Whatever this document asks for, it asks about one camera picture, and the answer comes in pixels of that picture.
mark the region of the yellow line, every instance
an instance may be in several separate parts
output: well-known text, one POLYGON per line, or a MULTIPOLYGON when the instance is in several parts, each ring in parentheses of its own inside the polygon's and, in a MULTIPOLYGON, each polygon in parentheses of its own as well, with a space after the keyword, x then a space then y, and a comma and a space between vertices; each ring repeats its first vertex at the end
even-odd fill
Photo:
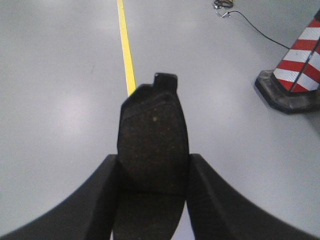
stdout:
POLYGON ((118 15, 119 15, 119 25, 120 25, 120 35, 122 43, 122 52, 124 60, 124 70, 125 70, 125 80, 126 89, 128 96, 130 96, 136 90, 136 80, 134 75, 134 67, 132 65, 132 58, 130 53, 128 31, 126 24, 126 17, 124 11, 123 0, 116 0, 118 5, 118 15))

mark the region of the wire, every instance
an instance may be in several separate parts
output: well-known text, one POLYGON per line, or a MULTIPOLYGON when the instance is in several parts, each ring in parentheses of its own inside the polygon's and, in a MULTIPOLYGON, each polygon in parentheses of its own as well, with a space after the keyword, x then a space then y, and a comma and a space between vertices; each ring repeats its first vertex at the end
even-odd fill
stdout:
POLYGON ((273 40, 272 38, 270 38, 270 37, 268 37, 268 36, 266 36, 265 34, 263 34, 258 28, 256 28, 249 20, 248 20, 248 18, 246 18, 246 16, 245 15, 243 15, 241 12, 239 12, 239 11, 228 11, 227 12, 227 14, 229 15, 229 14, 231 14, 231 13, 238 13, 238 14, 240 14, 242 17, 244 17, 244 19, 258 32, 258 33, 260 33, 262 36, 264 36, 266 39, 269 39, 270 41, 272 41, 272 42, 274 42, 274 43, 276 43, 276 44, 279 44, 280 46, 282 46, 282 47, 284 47, 284 48, 286 48, 286 49, 290 49, 290 47, 287 47, 286 45, 283 45, 283 44, 281 44, 280 42, 277 42, 277 41, 275 41, 275 40, 273 40))

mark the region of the cable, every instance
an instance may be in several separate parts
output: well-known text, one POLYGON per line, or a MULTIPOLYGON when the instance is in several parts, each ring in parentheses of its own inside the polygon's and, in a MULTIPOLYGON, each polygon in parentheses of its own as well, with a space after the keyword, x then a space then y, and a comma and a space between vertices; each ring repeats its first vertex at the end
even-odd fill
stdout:
POLYGON ((246 18, 246 16, 243 15, 241 12, 235 11, 235 10, 234 10, 234 11, 228 11, 228 12, 227 12, 228 15, 231 14, 231 13, 238 13, 238 14, 240 14, 242 17, 244 17, 244 19, 245 19, 258 33, 260 33, 260 34, 261 34, 262 36, 264 36, 266 39, 269 39, 270 41, 272 41, 272 42, 274 42, 274 43, 276 43, 276 44, 279 44, 280 46, 282 46, 282 47, 284 47, 284 48, 286 48, 286 49, 290 49, 290 47, 287 47, 286 45, 283 45, 283 44, 281 44, 280 42, 277 42, 277 41, 273 40, 272 38, 264 35, 264 34, 263 34, 258 28, 256 28, 256 27, 248 20, 248 18, 246 18))

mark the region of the reflective stripe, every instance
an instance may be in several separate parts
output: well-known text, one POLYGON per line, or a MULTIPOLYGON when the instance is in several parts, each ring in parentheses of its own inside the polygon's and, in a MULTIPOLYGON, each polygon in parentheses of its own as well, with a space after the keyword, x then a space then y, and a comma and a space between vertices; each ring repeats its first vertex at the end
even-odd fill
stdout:
POLYGON ((289 70, 284 70, 279 68, 276 68, 273 71, 273 73, 277 79, 285 80, 287 82, 292 82, 292 83, 297 79, 299 74, 299 72, 297 71, 289 71, 289 70))
POLYGON ((297 83, 309 91, 317 90, 319 87, 319 83, 305 74, 301 74, 297 83))
POLYGON ((287 61, 294 61, 294 62, 306 62, 311 51, 307 50, 294 50, 291 49, 288 51, 288 53, 285 55, 283 60, 287 61))
POLYGON ((320 37, 320 27, 307 27, 298 39, 300 40, 318 40, 320 37))
POLYGON ((312 51, 315 48, 315 45, 317 44, 317 40, 304 40, 304 39, 298 39, 291 49, 297 49, 297 50, 310 50, 312 51))
POLYGON ((309 61, 309 64, 318 71, 320 71, 320 54, 315 51, 309 61))

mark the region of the epoxy floor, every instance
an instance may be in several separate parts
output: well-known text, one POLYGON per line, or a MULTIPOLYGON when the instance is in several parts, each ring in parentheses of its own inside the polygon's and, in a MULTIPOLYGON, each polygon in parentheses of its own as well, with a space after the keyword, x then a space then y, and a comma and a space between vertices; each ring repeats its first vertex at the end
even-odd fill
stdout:
MULTIPOLYGON (((320 112, 285 115, 254 88, 287 50, 212 0, 124 0, 137 85, 178 75, 191 153, 234 188, 320 236, 320 112)), ((237 0, 291 46, 319 0, 237 0)), ((44 214, 117 153, 127 97, 116 0, 0 1, 0 236, 44 214)), ((194 239, 185 211, 173 239, 194 239)))

